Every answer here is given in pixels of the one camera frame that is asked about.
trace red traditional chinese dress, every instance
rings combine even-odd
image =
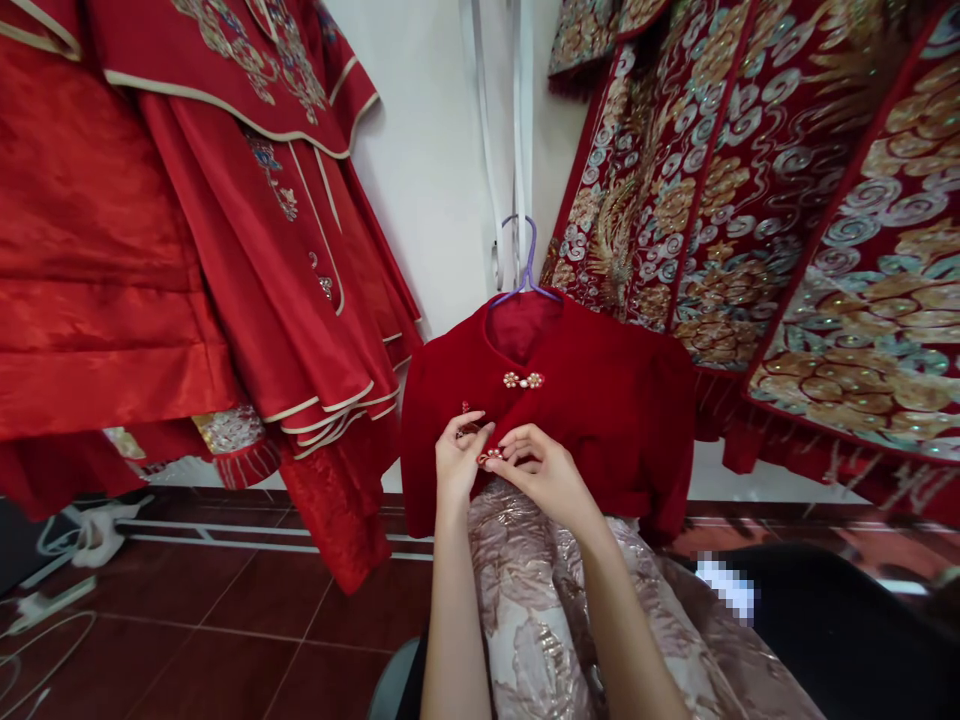
[[[48,38],[72,46],[73,5],[38,5]],[[237,372],[350,591],[388,552],[376,515],[397,454],[394,370],[420,344],[348,159],[377,94],[319,3],[104,0],[85,18],[107,81],[136,90]]]

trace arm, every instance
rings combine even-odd
[[[663,662],[620,547],[603,516],[577,541],[610,717],[688,719],[683,697]]]
[[[493,423],[476,436],[458,439],[457,430],[482,412],[454,418],[437,443],[437,520],[433,552],[430,639],[420,717],[492,717],[483,655],[480,610],[467,536],[470,489],[477,456]]]
[[[680,690],[640,607],[627,564],[570,453],[536,425],[508,432],[506,460],[484,467],[513,483],[580,545],[587,612],[610,717],[689,720]],[[519,458],[534,461],[515,467]]]

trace power strip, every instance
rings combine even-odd
[[[26,632],[34,625],[38,625],[51,615],[63,610],[65,607],[75,603],[87,593],[97,587],[97,578],[91,575],[81,583],[77,583],[69,590],[66,590],[55,598],[48,598],[36,592],[27,595],[17,601],[17,609],[20,611],[20,617],[14,620],[7,635],[19,635]]]

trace hand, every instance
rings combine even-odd
[[[504,460],[491,458],[485,469],[515,485],[581,543],[600,526],[607,529],[573,456],[563,445],[532,424],[514,428],[500,444]],[[524,457],[534,460],[521,463]]]
[[[437,440],[437,515],[463,512],[470,504],[470,490],[477,478],[477,457],[493,432],[487,423],[480,432],[457,437],[465,425],[483,417],[482,410],[458,415],[447,423]]]

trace cream piping trim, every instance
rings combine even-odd
[[[337,101],[337,94],[340,92],[340,88],[343,87],[344,81],[347,79],[347,75],[350,74],[350,71],[353,70],[353,66],[357,64],[357,56],[354,55],[352,58],[347,60],[347,64],[343,67],[343,72],[340,73],[340,77],[337,78],[336,84],[333,86],[333,90],[330,92],[330,104],[333,105]]]
[[[323,169],[320,151],[314,148],[313,154],[317,157],[317,167],[320,168],[320,177],[323,178],[323,189],[327,191],[327,202],[330,203],[330,209],[333,210],[333,219],[337,221],[337,230],[343,232],[343,228],[340,226],[340,213],[337,212],[337,206],[333,202],[333,194],[330,192],[330,182],[327,180],[327,171]]]
[[[344,423],[349,419],[350,418],[347,416],[347,414],[341,415],[339,418],[337,418],[337,422],[335,424],[327,427],[322,433],[316,437],[310,438],[309,440],[297,440],[297,445],[300,447],[313,447],[317,443],[326,445],[329,442],[332,442],[330,438],[339,437],[338,433],[343,429]]]
[[[362,118],[364,115],[366,115],[366,114],[367,114],[367,110],[369,110],[370,108],[372,108],[373,105],[374,105],[374,103],[376,103],[377,100],[379,100],[379,99],[380,99],[380,93],[375,92],[373,95],[370,96],[370,99],[367,100],[367,102],[365,102],[365,103],[363,104],[363,107],[360,108],[360,110],[357,111],[357,117],[356,117],[356,119],[353,121],[353,127],[350,128],[350,139],[347,141],[347,153],[346,153],[346,155],[343,155],[343,156],[341,156],[341,157],[347,157],[347,156],[350,155],[350,153],[353,152],[353,141],[354,141],[354,140],[356,139],[356,137],[357,137],[357,125],[360,124],[360,118]],[[337,155],[334,155],[333,153],[327,153],[327,155],[329,155],[330,157],[338,157]]]
[[[363,390],[358,392],[352,398],[349,398],[348,400],[344,400],[343,402],[339,402],[336,405],[331,405],[330,407],[327,407],[326,405],[324,405],[323,409],[326,410],[327,412],[335,412],[337,410],[340,410],[341,408],[347,407],[348,405],[353,405],[357,400],[362,398],[371,390],[373,390],[373,380],[370,381],[370,384],[367,385],[367,387],[365,387]]]
[[[382,418],[383,416],[389,415],[391,412],[393,412],[393,411],[396,409],[396,407],[397,407],[397,404],[394,403],[393,405],[391,405],[390,407],[388,407],[386,410],[384,410],[382,413],[378,413],[377,415],[373,416],[373,417],[370,418],[370,419],[371,419],[371,420],[379,420],[379,419]],[[367,414],[366,410],[361,410],[361,411],[358,412],[357,414],[351,415],[350,418],[343,424],[343,427],[339,428],[339,429],[333,434],[332,437],[326,438],[326,439],[324,439],[324,440],[321,440],[321,441],[318,442],[318,443],[315,443],[309,450],[307,450],[307,451],[305,451],[305,452],[302,452],[302,453],[300,453],[299,455],[294,455],[294,456],[293,456],[293,459],[294,459],[294,460],[302,460],[303,458],[305,458],[305,457],[306,457],[307,455],[309,455],[310,453],[312,453],[312,452],[314,452],[314,451],[316,451],[316,450],[319,450],[319,449],[322,448],[322,447],[326,447],[327,445],[331,445],[331,444],[335,443],[337,440],[339,440],[340,438],[342,438],[342,437],[346,434],[347,429],[353,424],[353,422],[354,422],[355,420],[359,420],[361,417],[363,417],[363,416],[366,415],[366,414]]]
[[[311,431],[313,431],[313,430],[318,430],[319,428],[322,428],[324,425],[329,425],[329,424],[332,423],[334,420],[338,420],[341,416],[343,416],[343,415],[347,414],[348,412],[350,412],[350,409],[353,408],[353,407],[356,407],[356,403],[352,403],[352,404],[348,405],[347,407],[343,408],[343,410],[338,410],[337,412],[335,412],[335,413],[334,413],[333,415],[331,415],[330,417],[324,418],[324,419],[321,420],[320,422],[314,423],[314,424],[311,425],[310,427],[295,428],[295,429],[293,429],[293,430],[291,430],[290,428],[282,427],[282,428],[280,428],[280,430],[281,430],[282,432],[285,432],[287,435],[302,435],[303,433],[308,433],[308,432],[311,432]]]
[[[346,406],[348,406],[348,405],[354,405],[357,400],[359,400],[360,398],[362,398],[364,395],[366,395],[366,394],[367,394],[368,392],[370,392],[372,389],[373,389],[373,380],[370,381],[370,384],[367,385],[366,389],[361,390],[359,393],[357,393],[356,395],[354,395],[352,398],[347,398],[347,399],[344,400],[343,402],[339,402],[339,403],[337,403],[336,405],[332,405],[331,407],[327,407],[327,406],[325,406],[325,405],[322,406],[322,407],[323,407],[323,409],[324,409],[326,412],[335,412],[336,410],[340,410],[341,408],[346,407]],[[263,418],[263,422],[269,423],[269,422],[276,422],[277,420],[283,420],[284,418],[290,417],[290,416],[293,415],[294,413],[298,413],[298,412],[300,412],[301,410],[310,407],[311,405],[316,405],[318,402],[320,402],[320,398],[314,396],[314,397],[310,398],[309,400],[306,400],[306,401],[300,403],[299,405],[293,406],[293,407],[290,408],[289,410],[284,410],[283,412],[279,412],[279,413],[277,413],[276,415],[271,415],[270,417]],[[281,430],[283,430],[283,432],[293,433],[293,434],[296,434],[296,433],[298,433],[298,432],[309,432],[309,431],[310,431],[309,428],[306,429],[306,430],[304,430],[304,429],[301,429],[301,430],[287,430],[286,428],[281,428]]]
[[[46,35],[34,35],[33,33],[28,33],[23,28],[18,28],[16,25],[0,22],[0,35],[6,35],[12,40],[16,40],[24,45],[29,45],[37,50],[52,52],[54,55],[62,55],[60,46]]]
[[[281,429],[282,429],[285,433],[288,433],[288,434],[290,434],[290,435],[296,435],[296,434],[301,434],[301,433],[309,432],[309,431],[311,431],[311,430],[316,430],[316,429],[321,428],[321,427],[323,427],[324,425],[326,425],[327,427],[325,427],[324,430],[323,430],[323,432],[319,433],[318,435],[314,435],[313,437],[307,438],[306,440],[297,440],[297,445],[300,445],[300,446],[302,446],[302,447],[306,447],[307,445],[313,445],[315,442],[318,442],[318,441],[322,440],[322,439],[327,435],[327,433],[330,432],[330,428],[332,427],[332,426],[330,425],[330,423],[332,423],[334,420],[338,420],[339,418],[341,418],[343,415],[345,415],[345,414],[346,414],[347,412],[349,412],[350,410],[353,410],[353,409],[355,409],[355,408],[369,407],[369,406],[371,406],[371,405],[377,405],[378,403],[386,402],[386,401],[389,400],[390,398],[396,397],[396,396],[397,396],[397,393],[399,393],[399,392],[400,392],[400,388],[397,388],[397,389],[394,390],[392,393],[390,393],[389,395],[384,395],[382,398],[377,398],[376,400],[370,400],[370,401],[368,401],[368,402],[362,402],[362,403],[361,403],[361,402],[358,402],[358,403],[354,403],[354,404],[351,405],[350,407],[344,408],[343,410],[341,410],[340,412],[338,412],[336,415],[334,415],[334,416],[332,416],[332,417],[329,417],[329,418],[327,418],[326,420],[324,420],[324,421],[322,421],[322,422],[318,422],[316,425],[311,425],[311,426],[308,427],[308,428],[300,428],[300,429],[298,429],[298,430],[296,430],[296,431],[287,430],[286,428],[281,428]]]
[[[300,167],[300,161],[297,160],[297,151],[293,148],[292,143],[288,142],[287,147],[290,148],[290,154],[293,155],[293,162],[297,166],[297,172],[300,173],[300,182],[303,183],[303,191],[307,194],[307,200],[310,201],[310,209],[313,210],[313,217],[317,221],[317,227],[320,228],[320,237],[323,238],[323,244],[327,248],[327,257],[330,258],[330,264],[333,265],[333,274],[337,276],[337,287],[340,289],[340,307],[337,308],[337,317],[340,317],[344,305],[347,304],[347,291],[343,289],[343,282],[340,280],[340,271],[337,270],[337,260],[333,257],[333,252],[330,250],[330,243],[327,242],[327,234],[323,231],[323,223],[320,222],[320,216],[317,214],[317,206],[313,204],[313,195],[307,186],[307,179],[303,176],[303,168]],[[373,380],[370,381],[370,385],[371,387],[373,386]],[[330,408],[324,408],[324,410],[331,412]]]
[[[79,60],[83,57],[83,49],[80,47],[80,41],[67,32],[67,29],[60,23],[47,15],[43,10],[34,5],[30,0],[10,0],[14,5],[23,10],[27,15],[53,32],[63,43],[70,48],[69,52],[63,52],[60,48],[55,50],[58,55],[63,55],[68,60]]]
[[[264,421],[265,423],[268,423],[268,422],[276,422],[277,420],[283,420],[285,417],[290,417],[290,416],[293,415],[294,413],[298,413],[298,412],[300,412],[301,410],[303,410],[303,409],[305,409],[305,408],[308,408],[308,407],[310,407],[311,405],[315,405],[315,404],[318,403],[318,402],[320,402],[320,398],[318,398],[316,395],[314,395],[314,396],[313,396],[312,398],[310,398],[309,400],[306,400],[306,401],[300,403],[299,405],[294,405],[294,406],[293,406],[292,408],[290,408],[289,410],[283,410],[283,411],[281,411],[281,412],[278,412],[276,415],[271,415],[271,416],[268,417],[268,418],[263,418],[263,421]]]
[[[338,433],[336,433],[335,437],[331,437],[331,438],[329,438],[329,439],[327,439],[327,440],[324,440],[324,441],[322,441],[322,442],[317,443],[316,445],[314,445],[312,448],[310,448],[310,449],[307,450],[306,452],[302,452],[302,453],[300,453],[299,455],[294,455],[294,456],[293,456],[293,459],[294,459],[294,460],[302,460],[303,458],[305,458],[305,457],[306,457],[307,455],[309,455],[310,453],[316,452],[316,451],[319,450],[320,448],[326,447],[327,445],[329,445],[329,444],[331,444],[331,443],[333,443],[333,442],[336,442],[336,441],[339,440],[341,437],[343,437],[343,434],[347,431],[347,428],[349,428],[350,425],[352,425],[355,420],[359,420],[359,419],[360,419],[361,417],[363,417],[364,415],[366,415],[366,412],[363,412],[363,411],[358,412],[356,415],[352,416],[352,417],[344,424],[343,428],[342,428]]]
[[[318,443],[318,442],[320,442],[321,440],[323,440],[325,437],[327,437],[327,435],[330,434],[330,431],[331,431],[331,430],[334,430],[334,432],[336,432],[335,428],[338,428],[338,427],[340,427],[341,425],[343,425],[343,420],[344,420],[344,417],[343,417],[343,416],[346,415],[349,411],[351,411],[351,410],[353,410],[353,409],[354,409],[354,408],[351,407],[351,408],[347,408],[347,409],[344,410],[342,413],[337,413],[337,418],[336,418],[336,419],[337,419],[337,422],[336,422],[336,423],[333,423],[333,424],[331,424],[331,425],[327,425],[327,426],[323,429],[323,432],[317,433],[316,435],[314,435],[314,436],[311,437],[311,438],[307,438],[306,440],[297,440],[297,445],[299,445],[300,447],[310,447],[311,445],[313,445],[313,444],[315,444],[315,443]]]
[[[392,398],[392,397],[396,397],[396,396],[397,396],[397,393],[399,393],[399,392],[400,392],[400,388],[398,387],[398,388],[397,388],[396,390],[394,390],[392,393],[390,393],[389,395],[384,395],[382,398],[378,398],[378,399],[376,399],[376,400],[371,400],[370,402],[357,403],[357,407],[369,407],[369,406],[371,406],[371,405],[376,405],[377,403],[381,403],[381,402],[383,402],[384,400],[389,400],[389,399]]]
[[[221,110],[226,110],[228,113],[236,117],[237,119],[243,121],[245,125],[253,128],[258,133],[264,137],[270,138],[276,142],[290,142],[291,140],[306,140],[308,143],[314,147],[318,147],[323,150],[327,155],[332,158],[337,158],[342,160],[343,158],[350,157],[350,149],[353,147],[353,140],[357,133],[357,125],[360,123],[360,118],[370,109],[370,107],[380,99],[378,93],[374,93],[370,99],[364,104],[360,111],[357,113],[357,117],[354,120],[353,128],[350,130],[350,142],[347,146],[346,152],[335,153],[330,148],[321,145],[315,139],[309,135],[294,131],[288,133],[274,133],[270,132],[266,128],[262,128],[257,125],[253,120],[248,118],[246,115],[241,113],[239,110],[233,106],[225,103],[220,98],[210,93],[205,93],[202,90],[194,90],[193,88],[187,87],[186,85],[176,85],[174,83],[165,83],[158,82],[156,80],[147,80],[146,78],[137,77],[136,75],[128,75],[127,73],[117,72],[116,70],[104,70],[103,76],[106,78],[107,82],[111,85],[123,85],[124,87],[137,88],[139,90],[147,90],[148,92],[160,93],[161,95],[173,95],[175,97],[185,97],[190,100],[200,100],[201,102],[210,103],[215,105]]]
[[[382,413],[379,413],[379,414],[377,414],[377,415],[374,415],[374,416],[371,417],[370,419],[371,419],[371,420],[379,420],[379,419],[382,418],[384,415],[388,415],[388,414],[390,414],[391,412],[393,412],[393,411],[396,409],[396,407],[397,407],[397,404],[394,403],[393,405],[391,405],[390,407],[388,407],[386,410],[384,410]]]

